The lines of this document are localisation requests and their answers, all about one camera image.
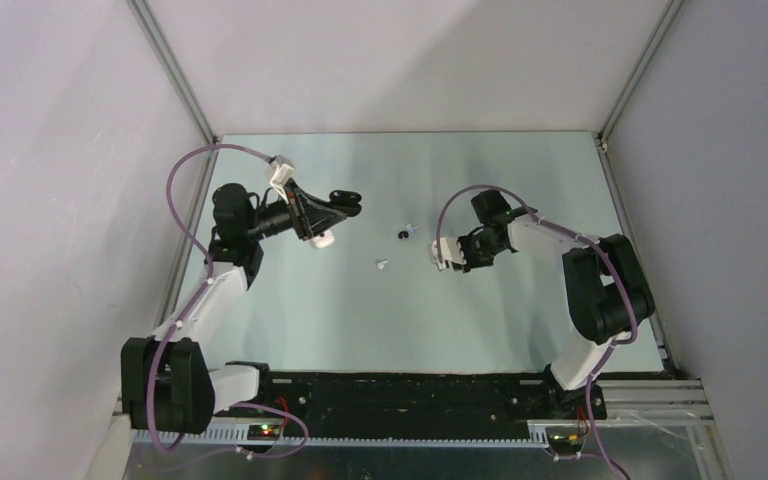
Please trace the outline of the black earbud charging case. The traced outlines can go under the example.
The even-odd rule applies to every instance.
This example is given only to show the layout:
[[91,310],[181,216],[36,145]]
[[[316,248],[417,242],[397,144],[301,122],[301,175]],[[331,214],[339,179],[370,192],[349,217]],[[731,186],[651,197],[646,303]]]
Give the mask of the black earbud charging case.
[[355,191],[333,190],[329,194],[329,205],[349,218],[356,217],[362,211],[362,195]]

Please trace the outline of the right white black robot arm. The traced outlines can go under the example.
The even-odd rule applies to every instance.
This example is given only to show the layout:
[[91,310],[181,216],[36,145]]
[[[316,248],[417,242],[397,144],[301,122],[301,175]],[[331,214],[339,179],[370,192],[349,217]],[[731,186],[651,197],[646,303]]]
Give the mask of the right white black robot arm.
[[614,349],[637,340],[641,323],[655,312],[651,289],[631,241],[622,234],[587,235],[557,224],[512,192],[474,186],[470,203],[479,221],[465,235],[435,228],[429,256],[438,270],[468,273],[493,265],[503,252],[528,253],[563,274],[572,331],[549,364],[541,392],[545,411],[566,418],[582,403],[580,388],[594,381]]

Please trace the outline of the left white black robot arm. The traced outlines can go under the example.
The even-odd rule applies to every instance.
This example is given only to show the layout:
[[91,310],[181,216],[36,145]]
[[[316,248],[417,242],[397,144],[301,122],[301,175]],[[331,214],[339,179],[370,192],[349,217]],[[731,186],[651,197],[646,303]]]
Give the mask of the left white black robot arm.
[[331,228],[358,216],[361,201],[361,194],[348,190],[320,199],[293,180],[268,204],[241,184],[219,187],[212,195],[204,269],[189,299],[150,336],[131,337],[121,349],[122,410],[132,427],[200,434],[215,414],[238,404],[252,416],[271,412],[276,390],[263,381],[267,365],[211,366],[206,347],[253,285],[264,256],[261,241],[291,231],[302,241],[329,244]]

